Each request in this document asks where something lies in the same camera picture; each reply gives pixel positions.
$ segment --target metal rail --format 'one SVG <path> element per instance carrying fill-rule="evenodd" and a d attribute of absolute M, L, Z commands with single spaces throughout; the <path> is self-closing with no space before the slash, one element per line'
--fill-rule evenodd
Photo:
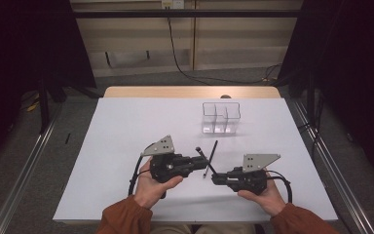
<path fill-rule="evenodd" d="M 49 123 L 48 128 L 38 136 L 38 139 L 33 147 L 29 157 L 22 168 L 22 171 L 19 174 L 17 181 L 15 182 L 14 187 L 9 193 L 4 205 L 0 210 L 0 234 L 5 233 L 8 225 L 14 215 L 19 201 L 22 198 L 23 192 L 30 181 L 33 170 L 35 169 L 36 164 L 39 161 L 39 158 L 44 151 L 44 148 L 48 142 L 48 139 L 51 136 L 51 133 L 54 129 L 55 121 L 61 110 L 61 105 L 55 110 L 52 121 Z"/>
<path fill-rule="evenodd" d="M 307 110 L 305 106 L 302 104 L 300 100 L 295 101 L 296 109 L 303 121 L 304 124 L 308 124 L 309 120 L 307 117 Z M 309 128 L 308 129 L 309 136 L 311 137 L 312 141 L 315 141 L 315 137 L 317 135 L 317 129 Z M 336 188 L 339 191 L 345 205 L 347 206 L 349 212 L 351 213 L 352 218 L 354 219 L 357 228 L 359 229 L 360 233 L 368 234 L 374 233 L 374 229 L 366 216 L 365 211 L 363 210 L 361 204 L 357 200 L 355 194 L 353 193 L 351 187 L 345 181 L 341 171 L 339 170 L 338 166 L 336 165 L 335 161 L 332 158 L 329 150 L 327 149 L 326 144 L 324 143 L 323 139 L 318 136 L 317 137 L 317 150 L 319 152 L 319 156 L 324 163 L 324 166 L 329 171 L 329 174 L 336 185 Z"/>
<path fill-rule="evenodd" d="M 299 10 L 75 10 L 77 19 L 100 18 L 298 18 Z"/>

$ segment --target black wire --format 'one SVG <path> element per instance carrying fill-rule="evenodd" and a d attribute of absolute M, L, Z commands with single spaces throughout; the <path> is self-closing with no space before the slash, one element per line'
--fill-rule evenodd
<path fill-rule="evenodd" d="M 286 186 L 286 190 L 287 190 L 287 202 L 292 203 L 293 202 L 293 193 L 291 191 L 290 181 L 288 181 L 282 174 L 280 174 L 278 172 L 275 172 L 275 171 L 266 171 L 266 172 L 274 173 L 274 174 L 279 175 L 279 176 L 270 176 L 270 177 L 267 177 L 267 179 L 280 179 L 281 181 L 283 181 L 284 186 Z"/>
<path fill-rule="evenodd" d="M 316 165 L 315 146 L 318 143 L 318 138 L 319 138 L 319 133 L 320 133 L 321 113 L 323 112 L 323 106 L 324 106 L 324 97 L 320 95 L 318 99 L 317 111 L 315 113 L 316 131 L 315 131 L 314 142 L 312 143 L 312 152 L 311 152 L 311 158 L 312 158 L 312 162 L 314 163 L 314 165 Z"/>
<path fill-rule="evenodd" d="M 141 175 L 141 174 L 143 174 L 143 173 L 146 173 L 146 172 L 150 172 L 150 170 L 142 171 L 141 173 L 137 174 L 136 176 L 139 177 L 139 175 Z"/>
<path fill-rule="evenodd" d="M 266 71 L 265 71 L 265 80 L 266 81 L 269 81 L 269 76 L 270 74 L 272 74 L 272 72 L 277 68 L 277 67 L 280 67 L 281 66 L 281 63 L 279 64 L 276 64 L 276 65 L 271 65 L 269 67 L 266 68 Z"/>
<path fill-rule="evenodd" d="M 139 174 L 137 172 L 138 172 L 139 165 L 141 164 L 141 161 L 142 161 L 142 156 L 139 156 L 138 162 L 136 163 L 136 166 L 135 166 L 134 174 L 132 175 L 132 179 L 130 180 L 129 196 L 134 191 L 135 182 L 136 182 L 136 179 L 139 176 Z"/>
<path fill-rule="evenodd" d="M 304 69 L 302 67 L 294 68 L 293 70 L 289 71 L 287 74 L 282 76 L 280 79 L 276 80 L 274 83 L 271 84 L 273 87 L 280 87 L 287 85 L 289 81 L 291 81 L 296 75 L 299 75 Z"/>
<path fill-rule="evenodd" d="M 303 134 L 303 132 L 305 132 L 306 130 L 308 130 L 310 127 L 311 127 L 311 124 L 307 123 L 307 124 L 298 126 L 297 129 L 299 130 L 299 134 Z"/>
<path fill-rule="evenodd" d="M 171 19 L 168 18 L 168 29 L 169 29 L 169 37 L 171 39 L 171 47 L 172 47 L 172 55 L 174 57 L 174 62 L 175 62 L 175 66 L 177 67 L 178 71 L 183 74 L 186 78 L 190 79 L 190 80 L 193 80 L 193 81 L 197 81 L 197 82 L 200 82 L 202 84 L 205 84 L 205 85 L 208 85 L 208 86 L 211 86 L 211 84 L 205 82 L 205 81 L 202 81 L 202 80 L 215 80 L 215 81 L 222 81 L 222 82 L 230 82 L 230 83 L 236 83 L 236 84 L 244 84 L 244 85 L 254 85 L 254 84 L 257 84 L 257 83 L 260 83 L 260 82 L 263 82 L 265 79 L 267 79 L 267 77 L 265 78 L 262 78 L 260 80 L 257 80 L 257 81 L 235 81 L 235 80 L 226 80 L 226 79 L 220 79 L 220 78 L 214 78 L 214 77 L 205 77 L 205 76 L 192 76 L 192 75 L 188 75 L 186 74 L 185 72 L 183 72 L 180 68 L 180 66 L 178 65 L 178 60 L 177 60 L 177 57 L 175 55 L 175 48 L 174 48 L 174 42 L 173 42 L 173 39 L 172 39 L 172 28 L 171 28 Z M 269 68 L 276 68 L 278 66 L 281 66 L 281 63 L 279 64 L 276 64 L 276 65 L 272 65 Z"/>

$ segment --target brown sleeve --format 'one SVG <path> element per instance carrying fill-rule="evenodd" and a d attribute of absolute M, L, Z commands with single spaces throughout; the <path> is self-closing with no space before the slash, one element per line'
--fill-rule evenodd
<path fill-rule="evenodd" d="M 102 212 L 97 234 L 144 234 L 150 233 L 153 212 L 140 207 L 133 195 L 106 208 Z"/>
<path fill-rule="evenodd" d="M 272 217 L 271 222 L 277 234 L 338 233 L 332 226 L 313 212 L 295 207 L 291 203 L 286 204 L 286 207 L 278 215 Z"/>

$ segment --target white paper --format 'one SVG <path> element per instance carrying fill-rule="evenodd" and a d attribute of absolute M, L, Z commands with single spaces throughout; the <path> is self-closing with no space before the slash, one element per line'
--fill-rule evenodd
<path fill-rule="evenodd" d="M 234 135 L 202 133 L 203 102 L 239 102 L 241 120 Z M 171 135 L 175 153 L 199 156 L 199 146 L 210 155 L 218 145 L 212 166 L 219 173 L 243 164 L 246 153 L 277 153 L 268 167 L 291 182 L 293 204 L 325 220 L 337 219 L 310 155 L 284 99 L 102 98 L 59 202 L 54 220 L 100 220 L 103 209 L 128 195 L 130 179 L 140 153 Z M 213 185 L 211 171 L 192 172 L 153 207 L 157 222 L 262 222 L 266 215 L 256 204 L 227 186 Z M 276 180 L 283 199 L 287 192 Z"/>

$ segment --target clear plastic container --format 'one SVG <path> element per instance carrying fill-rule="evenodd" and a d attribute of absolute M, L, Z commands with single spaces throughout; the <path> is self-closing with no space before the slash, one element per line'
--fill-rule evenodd
<path fill-rule="evenodd" d="M 234 134 L 240 122 L 240 104 L 237 102 L 204 102 L 204 134 Z"/>

